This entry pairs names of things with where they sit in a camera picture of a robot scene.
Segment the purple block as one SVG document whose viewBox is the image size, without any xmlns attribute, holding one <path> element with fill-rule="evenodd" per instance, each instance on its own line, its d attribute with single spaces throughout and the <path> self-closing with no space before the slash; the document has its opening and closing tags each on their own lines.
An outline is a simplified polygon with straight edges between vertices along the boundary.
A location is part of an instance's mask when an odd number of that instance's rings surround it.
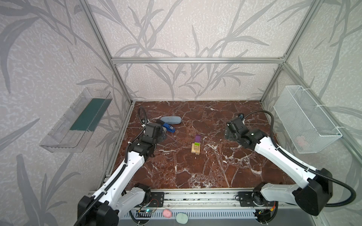
<svg viewBox="0 0 362 226">
<path fill-rule="evenodd" d="M 201 141 L 201 136 L 200 135 L 196 135 L 195 136 L 195 143 L 200 143 Z"/>
</svg>

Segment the wood block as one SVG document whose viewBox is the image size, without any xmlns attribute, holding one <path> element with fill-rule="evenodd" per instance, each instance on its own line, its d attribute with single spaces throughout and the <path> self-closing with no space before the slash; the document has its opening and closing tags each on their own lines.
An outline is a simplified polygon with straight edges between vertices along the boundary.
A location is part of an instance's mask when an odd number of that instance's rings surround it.
<svg viewBox="0 0 362 226">
<path fill-rule="evenodd" d="M 200 151 L 200 146 L 196 147 L 194 144 L 192 144 L 192 150 Z"/>
<path fill-rule="evenodd" d="M 196 154 L 196 155 L 200 155 L 200 151 L 192 150 L 191 153 L 194 153 L 194 154 Z"/>
</svg>

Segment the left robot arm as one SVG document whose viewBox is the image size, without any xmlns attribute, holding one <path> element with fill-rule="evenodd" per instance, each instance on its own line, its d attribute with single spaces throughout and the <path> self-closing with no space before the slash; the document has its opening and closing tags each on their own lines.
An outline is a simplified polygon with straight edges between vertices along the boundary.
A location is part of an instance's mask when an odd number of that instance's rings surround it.
<svg viewBox="0 0 362 226">
<path fill-rule="evenodd" d="M 111 177 L 92 196 L 84 196 L 78 203 L 76 226 L 117 226 L 120 217 L 142 203 L 148 203 L 150 188 L 137 185 L 122 194 L 135 173 L 145 164 L 166 139 L 163 126 L 149 122 L 141 133 L 128 143 L 125 156 Z"/>
</svg>

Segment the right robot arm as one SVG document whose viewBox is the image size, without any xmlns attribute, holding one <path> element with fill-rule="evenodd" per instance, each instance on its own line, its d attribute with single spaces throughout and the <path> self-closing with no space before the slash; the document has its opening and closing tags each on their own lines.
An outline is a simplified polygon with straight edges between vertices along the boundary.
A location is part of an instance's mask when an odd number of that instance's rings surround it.
<svg viewBox="0 0 362 226">
<path fill-rule="evenodd" d="M 302 168 L 295 163 L 298 160 L 296 157 L 276 146 L 272 138 L 261 130 L 248 129 L 239 117 L 226 124 L 226 139 L 236 141 L 244 148 L 256 151 L 294 181 L 292 185 L 260 183 L 253 190 L 255 203 L 261 201 L 285 202 L 299 206 L 310 215 L 319 215 L 333 194 L 332 182 L 324 178 L 324 176 L 331 176 L 329 171 L 322 169 L 322 176 L 317 176 L 311 172 L 312 166 Z"/>
</svg>

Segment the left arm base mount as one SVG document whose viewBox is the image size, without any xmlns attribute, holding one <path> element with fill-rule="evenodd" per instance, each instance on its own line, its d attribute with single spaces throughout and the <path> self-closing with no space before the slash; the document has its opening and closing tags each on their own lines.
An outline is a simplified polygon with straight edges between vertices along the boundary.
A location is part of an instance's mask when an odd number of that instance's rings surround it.
<svg viewBox="0 0 362 226">
<path fill-rule="evenodd" d="M 141 203 L 142 208 L 159 208 L 163 207 L 165 200 L 164 192 L 148 192 L 145 194 L 145 198 Z"/>
</svg>

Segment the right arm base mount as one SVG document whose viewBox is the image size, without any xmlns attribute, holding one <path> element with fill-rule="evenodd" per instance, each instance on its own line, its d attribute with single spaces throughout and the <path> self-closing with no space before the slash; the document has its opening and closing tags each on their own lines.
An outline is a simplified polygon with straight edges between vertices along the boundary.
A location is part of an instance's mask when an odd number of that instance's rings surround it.
<svg viewBox="0 0 362 226">
<path fill-rule="evenodd" d="M 240 191 L 234 199 L 239 202 L 241 207 L 270 209 L 275 205 L 275 202 L 267 201 L 259 192 Z"/>
</svg>

